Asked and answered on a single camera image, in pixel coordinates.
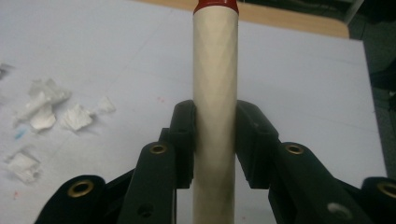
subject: brass insert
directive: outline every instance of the brass insert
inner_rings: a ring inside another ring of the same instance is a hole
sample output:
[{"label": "brass insert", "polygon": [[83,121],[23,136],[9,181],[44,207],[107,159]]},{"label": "brass insert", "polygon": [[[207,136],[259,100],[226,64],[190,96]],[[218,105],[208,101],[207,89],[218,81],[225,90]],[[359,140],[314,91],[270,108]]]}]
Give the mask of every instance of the brass insert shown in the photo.
[{"label": "brass insert", "polygon": [[67,191],[67,195],[72,198],[79,198],[82,197],[93,190],[93,183],[91,180],[79,180],[78,182],[74,183],[72,187],[69,188]]},{"label": "brass insert", "polygon": [[150,151],[152,154],[162,154],[162,153],[164,153],[167,149],[168,149],[168,148],[167,148],[166,146],[163,146],[163,145],[155,145],[155,146],[151,147],[151,148],[149,149],[149,151]]},{"label": "brass insert", "polygon": [[389,182],[380,182],[376,187],[391,198],[396,199],[396,185]]},{"label": "brass insert", "polygon": [[291,153],[291,154],[295,154],[295,155],[300,155],[304,153],[304,149],[295,145],[289,145],[286,146],[286,150]]},{"label": "brass insert", "polygon": [[337,217],[338,219],[341,220],[353,219],[353,215],[350,212],[350,210],[347,207],[341,205],[340,203],[328,203],[327,209],[333,216]]}]

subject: white surface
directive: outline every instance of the white surface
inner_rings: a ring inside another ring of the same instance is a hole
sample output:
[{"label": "white surface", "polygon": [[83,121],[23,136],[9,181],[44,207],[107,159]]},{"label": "white surface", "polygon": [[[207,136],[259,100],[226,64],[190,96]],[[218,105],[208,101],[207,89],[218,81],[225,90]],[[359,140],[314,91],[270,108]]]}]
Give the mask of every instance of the white surface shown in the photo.
[{"label": "white surface", "polygon": [[193,15],[194,224],[233,224],[238,13],[204,7]]},{"label": "white surface", "polygon": [[[0,223],[33,223],[62,183],[106,181],[135,167],[140,149],[168,127],[176,103],[192,97],[192,15],[131,1],[0,1]],[[74,134],[12,128],[33,79],[53,78],[76,102],[117,108]],[[385,175],[361,42],[239,23],[238,98],[259,106],[282,141],[310,147],[330,172],[359,186]],[[3,160],[35,147],[42,174],[10,178]],[[191,192],[178,191],[178,223],[191,223]],[[235,223],[275,223],[265,190],[251,190],[236,165]]]}]

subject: red mark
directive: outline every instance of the red mark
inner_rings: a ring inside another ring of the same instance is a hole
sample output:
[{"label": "red mark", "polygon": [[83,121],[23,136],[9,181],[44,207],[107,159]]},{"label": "red mark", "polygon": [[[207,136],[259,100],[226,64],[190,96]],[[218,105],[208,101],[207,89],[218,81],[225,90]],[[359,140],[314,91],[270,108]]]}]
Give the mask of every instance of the red mark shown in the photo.
[{"label": "red mark", "polygon": [[17,200],[17,198],[18,198],[19,195],[20,195],[20,194],[15,190],[15,192],[14,192],[14,200]]},{"label": "red mark", "polygon": [[165,102],[165,99],[162,98],[161,96],[157,97],[157,100],[158,100],[158,102],[161,102],[161,103],[164,103],[164,102]]}]

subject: red tube end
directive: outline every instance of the red tube end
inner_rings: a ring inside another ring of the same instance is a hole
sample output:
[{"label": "red tube end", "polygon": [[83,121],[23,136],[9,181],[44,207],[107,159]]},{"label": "red tube end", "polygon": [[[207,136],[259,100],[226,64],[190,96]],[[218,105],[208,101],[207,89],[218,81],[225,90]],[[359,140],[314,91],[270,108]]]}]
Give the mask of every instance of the red tube end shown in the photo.
[{"label": "red tube end", "polygon": [[213,7],[213,6],[229,7],[230,9],[234,10],[236,13],[239,14],[236,0],[199,0],[199,3],[194,10],[194,14],[203,7]]}]

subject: white table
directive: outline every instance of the white table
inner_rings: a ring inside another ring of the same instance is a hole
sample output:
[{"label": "white table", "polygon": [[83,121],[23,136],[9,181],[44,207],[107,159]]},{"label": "white table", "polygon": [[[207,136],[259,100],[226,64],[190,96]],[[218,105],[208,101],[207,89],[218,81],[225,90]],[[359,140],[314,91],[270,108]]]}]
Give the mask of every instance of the white table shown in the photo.
[{"label": "white table", "polygon": [[[192,15],[131,1],[0,2],[0,223],[33,223],[63,182],[110,181],[135,167],[141,148],[192,97]],[[56,107],[88,108],[108,96],[117,108],[77,133],[59,122],[43,133],[12,127],[31,81],[51,77],[73,96]],[[265,113],[282,141],[306,145],[337,178],[356,187],[386,175],[364,49],[359,41],[248,22],[239,24],[238,98]],[[24,185],[5,159],[25,148],[41,175]],[[235,223],[275,223],[266,190],[236,170]],[[191,223],[191,192],[178,191],[178,223]]]}]

